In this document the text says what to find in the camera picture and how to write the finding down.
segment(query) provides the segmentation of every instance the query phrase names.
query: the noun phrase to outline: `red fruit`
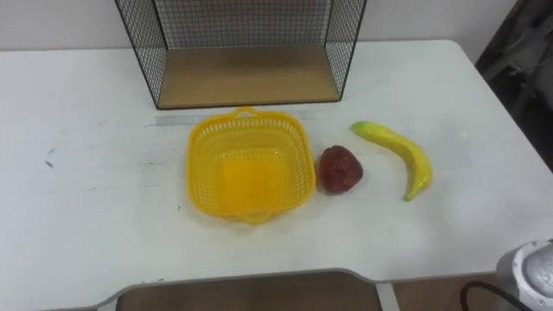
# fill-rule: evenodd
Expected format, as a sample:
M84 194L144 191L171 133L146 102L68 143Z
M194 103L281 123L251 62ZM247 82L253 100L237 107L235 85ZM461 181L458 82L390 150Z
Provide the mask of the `red fruit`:
M351 189L363 177L363 167L355 155L342 146L325 149L319 160L319 181L330 194Z

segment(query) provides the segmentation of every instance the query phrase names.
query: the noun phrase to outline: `basket mesh side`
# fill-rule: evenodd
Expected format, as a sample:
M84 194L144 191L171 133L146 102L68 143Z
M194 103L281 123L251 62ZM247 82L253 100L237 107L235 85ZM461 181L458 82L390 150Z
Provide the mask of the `basket mesh side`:
M340 97L353 57L366 0L334 0L325 49Z
M153 0L115 0L149 91L158 102L167 47Z
M330 2L156 0L156 6L169 48L224 48L322 44Z

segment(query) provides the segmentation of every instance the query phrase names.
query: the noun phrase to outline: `toy banana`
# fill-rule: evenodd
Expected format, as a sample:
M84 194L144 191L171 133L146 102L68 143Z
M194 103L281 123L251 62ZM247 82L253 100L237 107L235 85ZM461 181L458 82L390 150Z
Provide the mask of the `toy banana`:
M390 149L404 159L410 173L410 184L404 200L412 200L432 182L432 167L421 146L393 130L369 121L354 123L352 130L355 134Z

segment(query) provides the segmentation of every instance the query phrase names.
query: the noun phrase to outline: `plastic fruit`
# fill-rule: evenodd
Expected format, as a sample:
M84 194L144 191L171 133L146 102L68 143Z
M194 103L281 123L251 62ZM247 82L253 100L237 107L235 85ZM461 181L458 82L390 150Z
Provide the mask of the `plastic fruit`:
M363 177L363 167L355 155L342 146L325 149L319 160L319 181L329 194L351 189Z
M401 156L410 173L410 184L404 200L412 200L432 182L432 167L421 146L383 125L369 121L359 121L352 125L355 134L386 147Z

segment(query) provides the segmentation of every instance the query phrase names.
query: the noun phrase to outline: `white table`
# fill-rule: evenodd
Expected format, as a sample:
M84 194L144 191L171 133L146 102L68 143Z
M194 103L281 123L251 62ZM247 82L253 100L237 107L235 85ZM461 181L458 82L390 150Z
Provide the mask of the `white table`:
M550 238L553 175L451 41L359 44L340 103L260 109L300 118L314 155L348 147L364 179L263 225L211 218L185 194L185 149L199 119L231 108L156 111L130 50L0 53L0 310L300 270L479 273ZM402 160L348 129L364 119L426 149L427 192L401 201Z

